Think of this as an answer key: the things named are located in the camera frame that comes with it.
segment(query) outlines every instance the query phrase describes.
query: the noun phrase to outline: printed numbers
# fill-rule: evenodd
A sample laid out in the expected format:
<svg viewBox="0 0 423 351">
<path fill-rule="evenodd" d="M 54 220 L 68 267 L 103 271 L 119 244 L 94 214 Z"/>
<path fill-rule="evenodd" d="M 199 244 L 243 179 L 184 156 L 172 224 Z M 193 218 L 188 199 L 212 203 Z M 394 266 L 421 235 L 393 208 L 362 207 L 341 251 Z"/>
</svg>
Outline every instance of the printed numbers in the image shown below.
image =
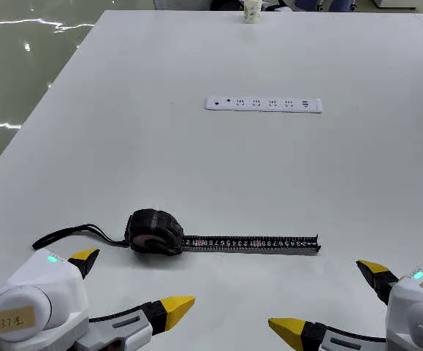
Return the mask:
<svg viewBox="0 0 423 351">
<path fill-rule="evenodd" d="M 0 328 L 10 328 L 12 325 L 23 325 L 20 316 L 12 316 L 11 318 L 4 318 L 0 320 Z"/>
</svg>

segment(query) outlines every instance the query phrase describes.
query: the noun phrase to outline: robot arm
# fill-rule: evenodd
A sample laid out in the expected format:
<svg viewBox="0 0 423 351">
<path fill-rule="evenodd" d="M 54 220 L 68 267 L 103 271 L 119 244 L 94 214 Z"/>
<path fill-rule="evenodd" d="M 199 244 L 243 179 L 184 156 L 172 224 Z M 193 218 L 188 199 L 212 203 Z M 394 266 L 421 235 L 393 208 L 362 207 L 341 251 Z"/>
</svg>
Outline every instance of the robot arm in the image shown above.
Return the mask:
<svg viewBox="0 0 423 351">
<path fill-rule="evenodd" d="M 423 265 L 402 279 L 377 263 L 358 261 L 357 265 L 388 306 L 385 339 L 292 318 L 271 318 L 268 320 L 270 327 L 296 351 L 423 350 Z"/>
<path fill-rule="evenodd" d="M 134 351 L 193 306 L 193 296 L 172 297 L 89 319 L 83 278 L 98 253 L 88 250 L 66 261 L 40 249 L 17 269 L 0 287 L 0 350 L 94 351 L 115 342 Z"/>
</svg>

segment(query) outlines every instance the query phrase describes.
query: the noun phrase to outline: power strip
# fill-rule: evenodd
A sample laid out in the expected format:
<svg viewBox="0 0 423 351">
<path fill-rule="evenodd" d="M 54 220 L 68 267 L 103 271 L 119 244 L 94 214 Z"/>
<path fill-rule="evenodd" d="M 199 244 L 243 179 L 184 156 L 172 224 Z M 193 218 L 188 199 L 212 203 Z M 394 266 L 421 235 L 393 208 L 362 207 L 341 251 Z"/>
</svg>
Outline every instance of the power strip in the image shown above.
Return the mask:
<svg viewBox="0 0 423 351">
<path fill-rule="evenodd" d="M 261 98 L 261 97 L 208 97 L 207 110 L 309 112 L 321 113 L 321 99 Z"/>
</svg>

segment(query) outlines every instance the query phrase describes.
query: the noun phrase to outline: yellow fingertip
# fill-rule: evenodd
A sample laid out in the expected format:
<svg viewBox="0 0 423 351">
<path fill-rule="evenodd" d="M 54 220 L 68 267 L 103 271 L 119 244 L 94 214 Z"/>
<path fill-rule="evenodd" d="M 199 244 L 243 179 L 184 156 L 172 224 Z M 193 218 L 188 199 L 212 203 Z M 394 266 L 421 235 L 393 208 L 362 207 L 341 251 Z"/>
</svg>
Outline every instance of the yellow fingertip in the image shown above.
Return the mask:
<svg viewBox="0 0 423 351">
<path fill-rule="evenodd" d="M 166 309 L 166 328 L 164 331 L 172 329 L 179 320 L 187 313 L 187 311 L 194 305 L 194 296 L 172 296 L 171 298 L 163 298 L 161 300 L 162 306 Z"/>
<path fill-rule="evenodd" d="M 296 351 L 303 351 L 302 331 L 305 321 L 294 318 L 270 318 L 268 325 L 272 328 L 290 347 Z"/>
<path fill-rule="evenodd" d="M 358 260 L 357 263 L 361 263 L 364 266 L 366 266 L 367 268 L 369 268 L 369 270 L 375 274 L 375 273 L 382 273 L 382 272 L 387 272 L 389 271 L 389 269 L 383 265 L 379 265 L 378 263 L 375 262 L 369 262 L 369 261 L 364 261 L 364 260 Z"/>
<path fill-rule="evenodd" d="M 77 252 L 76 254 L 73 254 L 70 258 L 73 258 L 74 260 L 87 260 L 89 255 L 95 251 L 99 251 L 99 249 L 97 247 L 94 247 L 86 251 Z"/>
</svg>

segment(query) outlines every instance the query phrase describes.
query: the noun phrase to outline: tape measure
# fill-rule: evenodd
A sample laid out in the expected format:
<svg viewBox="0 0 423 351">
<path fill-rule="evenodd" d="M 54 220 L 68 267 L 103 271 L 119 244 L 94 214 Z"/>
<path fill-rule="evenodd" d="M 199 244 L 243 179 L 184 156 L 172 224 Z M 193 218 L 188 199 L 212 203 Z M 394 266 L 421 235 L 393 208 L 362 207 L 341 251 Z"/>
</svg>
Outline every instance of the tape measure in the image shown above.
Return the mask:
<svg viewBox="0 0 423 351">
<path fill-rule="evenodd" d="M 77 232 L 93 233 L 113 246 L 130 247 L 145 254 L 172 256 L 184 251 L 242 252 L 260 254 L 316 254 L 320 250 L 318 236 L 199 236 L 184 235 L 173 215 L 152 208 L 135 211 L 126 225 L 124 240 L 114 241 L 98 226 L 83 224 L 65 228 L 40 238 L 33 244 L 41 249 Z"/>
</svg>

